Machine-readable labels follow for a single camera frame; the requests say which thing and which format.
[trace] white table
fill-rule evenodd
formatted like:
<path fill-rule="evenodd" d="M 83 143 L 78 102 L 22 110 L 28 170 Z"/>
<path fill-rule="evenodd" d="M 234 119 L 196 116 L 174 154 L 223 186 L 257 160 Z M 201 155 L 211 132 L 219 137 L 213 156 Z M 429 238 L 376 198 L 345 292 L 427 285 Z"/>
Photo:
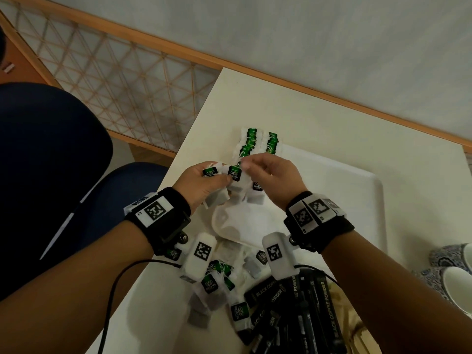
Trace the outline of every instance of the white table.
<path fill-rule="evenodd" d="M 277 132 L 286 144 L 379 176 L 388 254 L 408 269 L 427 267 L 435 246 L 472 238 L 472 177 L 460 145 L 227 69 L 161 188 L 192 164 L 230 161 L 241 126 Z M 188 231 L 198 231 L 201 215 Z M 175 271 L 145 269 L 111 319 L 106 353 L 244 351 L 225 310 L 213 315 L 209 331 L 184 324 L 190 285 Z M 97 348 L 98 340 L 88 353 Z"/>

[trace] person's left hand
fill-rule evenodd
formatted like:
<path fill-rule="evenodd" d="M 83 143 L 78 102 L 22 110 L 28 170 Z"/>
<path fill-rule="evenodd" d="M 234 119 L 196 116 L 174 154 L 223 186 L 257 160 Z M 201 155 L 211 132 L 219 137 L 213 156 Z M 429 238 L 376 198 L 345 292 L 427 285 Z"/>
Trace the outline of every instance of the person's left hand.
<path fill-rule="evenodd" d="M 228 186 L 233 181 L 233 178 L 226 174 L 204 177 L 203 169 L 208 168 L 211 163 L 216 164 L 217 162 L 205 161 L 187 168 L 172 186 L 187 200 L 192 214 L 208 195 Z"/>

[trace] geometric patterned wall panel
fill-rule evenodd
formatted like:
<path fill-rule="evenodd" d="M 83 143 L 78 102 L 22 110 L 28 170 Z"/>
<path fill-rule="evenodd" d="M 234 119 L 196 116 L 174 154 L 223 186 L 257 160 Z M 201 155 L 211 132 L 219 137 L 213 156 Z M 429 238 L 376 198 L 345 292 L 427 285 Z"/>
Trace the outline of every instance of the geometric patterned wall panel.
<path fill-rule="evenodd" d="M 177 152 L 219 71 L 0 0 L 64 90 L 105 128 Z"/>

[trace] forearm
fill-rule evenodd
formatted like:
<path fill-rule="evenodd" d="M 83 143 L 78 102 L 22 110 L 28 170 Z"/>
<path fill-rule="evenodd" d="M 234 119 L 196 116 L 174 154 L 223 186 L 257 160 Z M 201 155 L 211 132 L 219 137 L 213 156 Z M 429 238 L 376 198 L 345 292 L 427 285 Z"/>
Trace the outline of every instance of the forearm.
<path fill-rule="evenodd" d="M 385 353 L 463 353 L 472 321 L 357 232 L 323 259 Z"/>
<path fill-rule="evenodd" d="M 128 264 L 149 259 L 142 232 L 123 221 L 0 302 L 0 353 L 83 353 L 103 328 L 110 289 Z M 146 264 L 123 274 L 113 311 Z"/>

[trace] wire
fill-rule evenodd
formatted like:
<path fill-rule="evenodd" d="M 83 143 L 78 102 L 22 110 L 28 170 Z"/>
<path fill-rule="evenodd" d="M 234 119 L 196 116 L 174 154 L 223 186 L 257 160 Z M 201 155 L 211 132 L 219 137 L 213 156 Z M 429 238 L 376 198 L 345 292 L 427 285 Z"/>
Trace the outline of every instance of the wire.
<path fill-rule="evenodd" d="M 147 263 L 147 262 L 157 262 L 157 263 L 165 263 L 171 266 L 174 266 L 176 268 L 180 268 L 181 265 L 172 263 L 172 262 L 167 262 L 167 261 L 162 261 L 162 260 L 140 260 L 131 263 L 130 265 L 126 266 L 120 274 L 116 277 L 115 282 L 113 282 L 113 285 L 111 286 L 111 291 L 110 291 L 110 297 L 108 298 L 108 305 L 107 305 L 107 313 L 105 315 L 105 324 L 103 325 L 103 333 L 102 333 L 102 339 L 100 340 L 100 346 L 98 348 L 98 354 L 103 353 L 103 348 L 105 346 L 105 340 L 107 338 L 107 333 L 108 333 L 108 325 L 110 324 L 110 317 L 111 317 L 111 307 L 113 304 L 113 296 L 115 295 L 115 290 L 117 288 L 118 281 L 120 280 L 121 276 L 129 270 L 131 267 L 136 266 L 140 263 Z"/>
<path fill-rule="evenodd" d="M 325 271 L 321 270 L 321 269 L 318 269 L 316 267 L 313 267 L 313 266 L 309 266 L 309 265 L 295 265 L 294 266 L 295 268 L 300 268 L 300 267 L 307 267 L 307 268 L 311 268 L 311 269 L 314 269 L 315 271 L 319 271 L 319 272 L 322 272 L 326 277 L 328 277 L 330 280 L 332 280 L 334 283 L 336 283 L 338 285 L 339 288 L 341 288 L 341 286 L 339 285 L 338 281 L 335 280 L 333 277 L 331 277 L 329 274 L 327 274 Z"/>

